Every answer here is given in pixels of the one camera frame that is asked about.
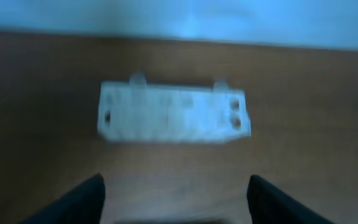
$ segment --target white metal plate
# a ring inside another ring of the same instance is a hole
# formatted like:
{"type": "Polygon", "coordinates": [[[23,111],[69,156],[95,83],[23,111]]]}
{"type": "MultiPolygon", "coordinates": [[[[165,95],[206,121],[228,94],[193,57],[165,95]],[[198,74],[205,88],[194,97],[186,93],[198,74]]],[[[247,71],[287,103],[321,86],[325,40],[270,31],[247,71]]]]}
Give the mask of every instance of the white metal plate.
{"type": "Polygon", "coordinates": [[[101,85],[98,131],[108,141],[223,143],[250,136],[242,90],[129,83],[101,85]]]}

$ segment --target brown wooden surface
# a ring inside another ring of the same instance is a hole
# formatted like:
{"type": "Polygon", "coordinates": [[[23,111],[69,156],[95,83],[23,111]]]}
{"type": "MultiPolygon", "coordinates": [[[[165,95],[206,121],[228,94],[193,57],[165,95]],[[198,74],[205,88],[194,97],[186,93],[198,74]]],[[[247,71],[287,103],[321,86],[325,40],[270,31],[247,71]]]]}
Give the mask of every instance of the brown wooden surface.
{"type": "Polygon", "coordinates": [[[338,223],[358,223],[358,52],[0,33],[0,223],[102,173],[102,223],[250,223],[260,174],[338,223]],[[101,80],[246,91],[252,137],[220,146],[108,144],[101,80]]]}

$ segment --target blue surface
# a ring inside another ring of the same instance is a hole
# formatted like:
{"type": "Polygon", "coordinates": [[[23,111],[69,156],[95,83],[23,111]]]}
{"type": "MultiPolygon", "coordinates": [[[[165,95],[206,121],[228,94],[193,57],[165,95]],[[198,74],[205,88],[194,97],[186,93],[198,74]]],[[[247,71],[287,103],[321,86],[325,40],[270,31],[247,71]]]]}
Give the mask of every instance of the blue surface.
{"type": "Polygon", "coordinates": [[[358,0],[0,0],[0,28],[358,50],[358,0]]]}

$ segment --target screw hole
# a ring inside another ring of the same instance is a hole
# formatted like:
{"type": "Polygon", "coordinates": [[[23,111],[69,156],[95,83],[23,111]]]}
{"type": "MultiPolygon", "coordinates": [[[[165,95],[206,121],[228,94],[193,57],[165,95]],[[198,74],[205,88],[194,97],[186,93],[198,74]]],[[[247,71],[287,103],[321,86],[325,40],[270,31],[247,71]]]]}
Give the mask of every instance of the screw hole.
{"type": "Polygon", "coordinates": [[[240,120],[240,118],[238,118],[237,116],[233,116],[233,117],[230,119],[230,122],[231,122],[231,126],[232,126],[234,129],[240,129],[240,128],[241,128],[241,120],[240,120]]]}
{"type": "Polygon", "coordinates": [[[238,111],[240,109],[240,103],[238,100],[233,100],[230,104],[230,107],[234,111],[238,111]]]}
{"type": "Polygon", "coordinates": [[[104,122],[107,124],[107,125],[110,125],[110,119],[111,119],[111,115],[110,115],[110,111],[106,111],[106,114],[104,115],[104,122]]]}

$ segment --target black object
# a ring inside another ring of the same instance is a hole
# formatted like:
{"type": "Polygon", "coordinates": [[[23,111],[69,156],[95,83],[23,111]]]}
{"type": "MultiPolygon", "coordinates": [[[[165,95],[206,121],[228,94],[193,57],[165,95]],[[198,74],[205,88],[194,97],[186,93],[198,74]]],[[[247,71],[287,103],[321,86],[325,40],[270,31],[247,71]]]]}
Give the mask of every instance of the black object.
{"type": "Polygon", "coordinates": [[[258,175],[249,180],[247,198],[253,224],[331,223],[258,175]]]}
{"type": "MultiPolygon", "coordinates": [[[[97,224],[100,221],[104,198],[103,178],[97,174],[22,224],[97,224]]],[[[250,178],[247,198],[253,224],[331,223],[257,175],[250,178]]]]}

